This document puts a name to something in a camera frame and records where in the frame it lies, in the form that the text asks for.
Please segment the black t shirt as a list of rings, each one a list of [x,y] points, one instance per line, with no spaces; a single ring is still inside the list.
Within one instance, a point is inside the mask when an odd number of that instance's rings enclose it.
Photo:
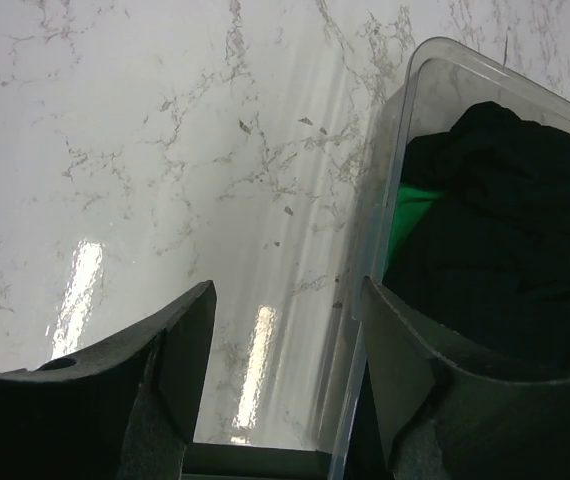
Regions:
[[[570,134],[478,103],[407,145],[401,182],[445,196],[385,287],[481,346],[570,373]]]

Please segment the green t shirt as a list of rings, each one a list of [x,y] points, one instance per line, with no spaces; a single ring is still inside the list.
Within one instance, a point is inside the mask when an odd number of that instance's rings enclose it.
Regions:
[[[407,240],[418,222],[432,205],[444,196],[444,192],[424,190],[400,183],[391,222],[385,270],[388,270],[394,254]]]

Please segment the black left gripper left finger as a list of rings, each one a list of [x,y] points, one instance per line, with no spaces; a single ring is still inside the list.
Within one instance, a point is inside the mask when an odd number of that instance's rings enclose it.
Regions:
[[[104,340],[0,373],[0,479],[177,479],[215,316],[206,281]]]

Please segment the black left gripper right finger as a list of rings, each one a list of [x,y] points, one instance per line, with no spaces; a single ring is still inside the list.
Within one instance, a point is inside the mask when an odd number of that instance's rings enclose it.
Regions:
[[[475,344],[365,279],[367,364],[397,479],[570,479],[570,375]]]

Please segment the clear plastic bin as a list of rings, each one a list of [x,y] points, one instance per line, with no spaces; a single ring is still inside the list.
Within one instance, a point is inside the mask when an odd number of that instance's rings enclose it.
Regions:
[[[446,38],[384,110],[333,479],[570,479],[570,102]]]

